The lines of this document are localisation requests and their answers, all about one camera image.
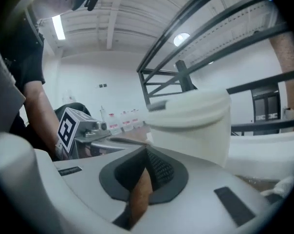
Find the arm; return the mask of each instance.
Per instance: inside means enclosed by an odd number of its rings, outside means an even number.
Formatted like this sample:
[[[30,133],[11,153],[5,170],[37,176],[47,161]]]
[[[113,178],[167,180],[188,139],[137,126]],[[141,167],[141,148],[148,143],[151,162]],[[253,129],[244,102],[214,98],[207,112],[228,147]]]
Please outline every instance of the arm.
[[[41,81],[31,81],[24,86],[25,109],[30,125],[53,155],[58,141],[59,120],[52,109]]]

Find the hand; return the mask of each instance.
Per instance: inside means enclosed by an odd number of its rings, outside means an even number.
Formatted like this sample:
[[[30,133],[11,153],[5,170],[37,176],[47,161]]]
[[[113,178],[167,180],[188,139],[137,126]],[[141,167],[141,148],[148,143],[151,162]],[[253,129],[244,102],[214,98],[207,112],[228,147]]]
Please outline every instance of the hand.
[[[55,146],[55,154],[56,157],[59,160],[70,160],[71,156],[70,154],[65,150],[65,148],[63,147],[63,145],[60,143],[60,141],[57,143],[57,145]]]

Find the black railing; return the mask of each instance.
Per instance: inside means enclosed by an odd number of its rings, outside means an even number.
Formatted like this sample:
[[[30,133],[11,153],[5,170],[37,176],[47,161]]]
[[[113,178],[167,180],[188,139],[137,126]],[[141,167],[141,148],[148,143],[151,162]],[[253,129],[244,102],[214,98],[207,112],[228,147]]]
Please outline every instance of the black railing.
[[[244,136],[244,132],[241,132],[241,135],[237,134],[236,132],[231,132],[231,136]]]
[[[149,49],[139,67],[137,68],[137,72],[139,75],[139,79],[141,82],[141,86],[143,89],[143,94],[145,98],[146,105],[150,105],[150,98],[168,96],[174,94],[180,94],[182,92],[186,92],[189,90],[196,89],[196,87],[192,84],[190,79],[190,74],[196,72],[197,70],[207,66],[209,63],[219,60],[231,53],[234,53],[242,48],[248,47],[254,43],[259,41],[274,37],[276,35],[282,34],[284,32],[288,32],[289,28],[286,23],[282,23],[271,28],[265,29],[260,32],[254,32],[249,37],[243,38],[229,46],[226,46],[216,53],[208,56],[202,61],[190,66],[186,67],[184,61],[179,60],[176,63],[177,72],[165,71],[161,70],[165,67],[174,57],[176,57],[185,47],[189,46],[193,41],[195,41],[198,37],[202,36],[208,30],[212,29],[214,26],[224,21],[226,18],[234,15],[235,13],[250,7],[251,5],[257,4],[259,2],[263,2],[265,0],[242,0],[233,6],[225,9],[223,12],[219,13],[217,16],[209,20],[207,23],[198,28],[192,36],[190,36],[186,41],[184,41],[179,47],[177,47],[174,51],[172,51],[167,57],[164,58],[159,65],[157,65],[154,69],[147,69],[146,67],[150,63],[150,61],[154,58],[154,56],[158,53],[160,48],[166,43],[166,41],[173,35],[173,33],[188,20],[195,12],[197,12],[200,8],[202,8],[205,4],[207,4],[211,0],[191,0],[189,1],[176,15],[176,17],[172,20],[172,22],[168,25],[168,27],[164,30],[163,34],[155,41],[152,47]],[[149,82],[150,79],[155,75],[166,75],[172,76],[166,82]],[[247,84],[243,84],[240,86],[228,88],[227,91],[229,94],[235,94],[247,90],[252,90],[258,87],[267,86],[269,84],[276,84],[281,81],[294,79],[294,71],[287,72],[284,74],[276,75],[273,77],[253,81]],[[151,92],[148,92],[147,86],[150,85],[158,85],[156,89]],[[156,94],[162,89],[166,88],[169,85],[180,85],[182,92],[177,93],[166,93],[166,94]],[[241,125],[232,125],[232,134],[235,135],[236,132],[252,132],[252,131],[266,131],[266,130],[275,130],[281,128],[288,128],[294,126],[294,119],[291,120],[274,120],[268,122],[261,123],[251,123],[251,124],[241,124]]]

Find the fluorescent light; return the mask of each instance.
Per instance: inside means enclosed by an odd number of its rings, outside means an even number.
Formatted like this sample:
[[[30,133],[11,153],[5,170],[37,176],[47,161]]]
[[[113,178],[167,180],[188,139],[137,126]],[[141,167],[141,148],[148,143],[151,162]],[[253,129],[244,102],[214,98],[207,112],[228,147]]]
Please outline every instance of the fluorescent light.
[[[64,34],[63,25],[61,24],[60,15],[53,17],[52,20],[58,40],[65,40],[66,38]]]
[[[188,33],[180,33],[174,38],[174,45],[176,47],[180,46],[187,38],[189,37]]]

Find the white ceiling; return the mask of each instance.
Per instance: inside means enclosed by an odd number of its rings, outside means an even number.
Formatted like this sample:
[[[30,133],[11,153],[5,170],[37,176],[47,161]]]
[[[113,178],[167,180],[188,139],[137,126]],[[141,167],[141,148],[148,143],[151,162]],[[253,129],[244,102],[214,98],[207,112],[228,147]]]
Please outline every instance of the white ceiling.
[[[99,0],[91,12],[81,7],[61,15],[65,40],[57,39],[51,19],[41,24],[41,31],[50,49],[55,51],[57,48],[63,48],[64,56],[108,50],[145,54],[188,1]],[[174,36],[183,32],[191,35],[205,22],[239,1],[211,0],[186,21]],[[178,59],[184,59],[187,66],[194,64],[213,52],[253,34],[255,30],[273,26],[276,18],[277,9],[270,1],[249,7],[206,32],[180,52],[168,66],[171,67]],[[160,50],[161,56],[176,48],[173,45],[174,36]]]

